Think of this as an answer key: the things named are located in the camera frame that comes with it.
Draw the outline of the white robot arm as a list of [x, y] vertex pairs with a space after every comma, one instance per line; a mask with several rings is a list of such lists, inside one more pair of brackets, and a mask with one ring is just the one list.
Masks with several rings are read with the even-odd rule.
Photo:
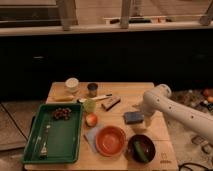
[[213, 116], [179, 104], [170, 99], [171, 95], [172, 91], [166, 84], [145, 91], [140, 111], [147, 117], [155, 111], [167, 114], [213, 144]]

